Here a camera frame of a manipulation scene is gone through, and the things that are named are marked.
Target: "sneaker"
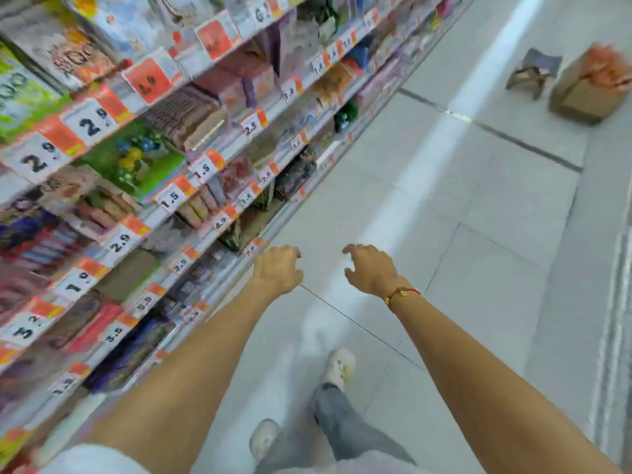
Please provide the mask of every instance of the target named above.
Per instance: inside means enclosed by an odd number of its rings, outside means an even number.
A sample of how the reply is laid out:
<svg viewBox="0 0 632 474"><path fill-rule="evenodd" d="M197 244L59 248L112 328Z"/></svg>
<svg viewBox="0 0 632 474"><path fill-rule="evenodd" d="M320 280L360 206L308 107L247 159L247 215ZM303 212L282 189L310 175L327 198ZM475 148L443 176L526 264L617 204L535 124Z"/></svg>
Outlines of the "sneaker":
<svg viewBox="0 0 632 474"><path fill-rule="evenodd" d="M274 440L280 433L280 426L272 419L264 419L250 436L250 453L260 462L270 451Z"/></svg>
<svg viewBox="0 0 632 474"><path fill-rule="evenodd" d="M355 371L355 356L347 348L340 348L329 356L322 382L330 382L344 392L344 384L351 380Z"/></svg>

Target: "small stool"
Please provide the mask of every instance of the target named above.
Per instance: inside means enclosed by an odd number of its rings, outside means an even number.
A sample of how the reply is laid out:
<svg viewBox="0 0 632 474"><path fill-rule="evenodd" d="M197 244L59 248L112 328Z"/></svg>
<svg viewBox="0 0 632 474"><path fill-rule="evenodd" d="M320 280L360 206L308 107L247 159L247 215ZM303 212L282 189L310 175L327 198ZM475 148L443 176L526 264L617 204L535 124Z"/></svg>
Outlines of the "small stool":
<svg viewBox="0 0 632 474"><path fill-rule="evenodd" d="M537 100L542 95L544 83L547 78L557 77L559 67L562 65L561 56L549 56L535 48L529 48L519 68L516 68L507 80L505 89L522 83L530 83L534 88L533 100Z"/></svg>

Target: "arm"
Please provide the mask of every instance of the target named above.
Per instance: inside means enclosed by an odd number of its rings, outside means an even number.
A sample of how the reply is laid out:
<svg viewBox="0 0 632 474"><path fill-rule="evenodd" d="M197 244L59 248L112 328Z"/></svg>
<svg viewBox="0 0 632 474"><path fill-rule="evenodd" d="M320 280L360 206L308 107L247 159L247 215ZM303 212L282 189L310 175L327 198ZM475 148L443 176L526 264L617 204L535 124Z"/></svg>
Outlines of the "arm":
<svg viewBox="0 0 632 474"><path fill-rule="evenodd" d="M95 424L86 442L112 447L152 474L189 472L266 308L303 280L297 248L255 260L248 284Z"/></svg>
<svg viewBox="0 0 632 474"><path fill-rule="evenodd" d="M349 245L360 291L384 299L411 287L391 258L373 246ZM389 305L415 343L463 436L488 474L621 474L529 383L422 296L395 295Z"/></svg>

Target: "pant leg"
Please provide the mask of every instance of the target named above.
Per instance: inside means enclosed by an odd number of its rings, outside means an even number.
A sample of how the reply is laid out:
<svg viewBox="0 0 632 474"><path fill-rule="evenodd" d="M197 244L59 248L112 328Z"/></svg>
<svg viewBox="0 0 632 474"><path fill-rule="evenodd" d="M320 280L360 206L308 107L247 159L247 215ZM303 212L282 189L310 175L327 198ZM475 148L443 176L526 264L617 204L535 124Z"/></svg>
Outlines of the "pant leg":
<svg viewBox="0 0 632 474"><path fill-rule="evenodd" d="M255 474L273 474L293 467L312 467L309 444L302 435L286 435L281 431L270 451L259 461Z"/></svg>
<svg viewBox="0 0 632 474"><path fill-rule="evenodd" d="M381 451L416 465L403 447L367 424L334 384L317 387L312 394L311 407L337 461L355 459L367 451Z"/></svg>

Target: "leg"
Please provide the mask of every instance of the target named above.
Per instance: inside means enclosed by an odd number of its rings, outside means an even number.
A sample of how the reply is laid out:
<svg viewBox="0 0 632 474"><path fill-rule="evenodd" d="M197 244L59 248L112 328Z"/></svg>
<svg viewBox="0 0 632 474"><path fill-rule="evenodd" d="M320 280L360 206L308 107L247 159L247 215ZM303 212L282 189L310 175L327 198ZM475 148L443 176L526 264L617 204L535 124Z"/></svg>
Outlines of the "leg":
<svg viewBox="0 0 632 474"><path fill-rule="evenodd" d="M344 395L344 381L348 380L354 366L355 358L351 352L344 348L336 351L330 358L324 383L314 390L311 400L314 418L327 436L336 460L354 459L367 451L381 451L415 464L403 447L367 424Z"/></svg>
<svg viewBox="0 0 632 474"><path fill-rule="evenodd" d="M271 419L261 421L253 432L250 452L259 461L255 474L273 474L281 469L312 466L306 439L285 435Z"/></svg>

